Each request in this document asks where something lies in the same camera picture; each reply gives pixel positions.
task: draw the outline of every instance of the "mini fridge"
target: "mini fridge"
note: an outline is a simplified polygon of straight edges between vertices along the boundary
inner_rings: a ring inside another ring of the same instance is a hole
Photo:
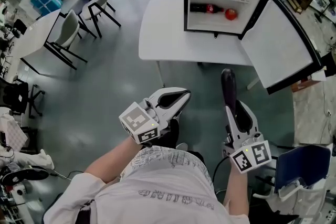
[[[191,12],[191,4],[232,8],[238,16],[228,20],[223,12]],[[214,33],[214,38],[236,35],[269,93],[322,68],[311,40],[281,0],[184,0],[184,30]]]

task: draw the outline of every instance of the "white t-shirt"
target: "white t-shirt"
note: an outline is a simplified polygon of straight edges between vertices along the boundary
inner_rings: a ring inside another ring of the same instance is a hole
[[[230,216],[218,202],[200,159],[166,147],[141,150],[113,185],[91,174],[76,175],[44,222],[75,223],[79,210],[92,200],[90,223],[249,223],[245,215]]]

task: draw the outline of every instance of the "open fridge door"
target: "open fridge door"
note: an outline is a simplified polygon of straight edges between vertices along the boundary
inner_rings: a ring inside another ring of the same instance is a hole
[[[241,43],[269,94],[322,68],[306,32],[280,0],[268,0]]]

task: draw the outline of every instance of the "desk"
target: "desk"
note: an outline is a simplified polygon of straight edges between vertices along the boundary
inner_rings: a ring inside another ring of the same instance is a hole
[[[139,57],[159,61],[228,63],[252,66],[236,36],[183,30],[183,0],[151,0],[142,18]]]
[[[54,27],[56,20],[59,16],[65,18],[66,16],[60,12],[58,9],[48,15],[42,17],[37,20],[34,24],[29,26],[23,36],[17,39],[17,42],[14,46],[12,56],[14,59],[21,59],[26,65],[28,65],[33,71],[40,74],[34,67],[32,67],[24,57],[32,54],[33,52],[38,51],[42,47],[45,47],[49,50],[53,55],[55,55],[62,62],[70,66],[71,68],[77,70],[74,67],[69,59],[65,57],[53,44],[47,42],[48,37],[51,33],[52,28]],[[96,37],[88,28],[86,28],[81,22],[79,23],[79,27],[84,31],[92,34]]]
[[[326,8],[326,7],[320,7],[315,0],[313,0],[309,6],[312,7],[313,9],[316,9],[319,12],[322,12]],[[323,15],[324,17],[331,20],[334,24],[336,24],[336,16],[333,16],[328,9],[323,13]]]

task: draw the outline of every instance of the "blue bag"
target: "blue bag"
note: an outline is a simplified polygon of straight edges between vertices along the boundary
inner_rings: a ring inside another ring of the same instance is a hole
[[[30,0],[30,2],[40,11],[42,17],[62,6],[62,0]]]

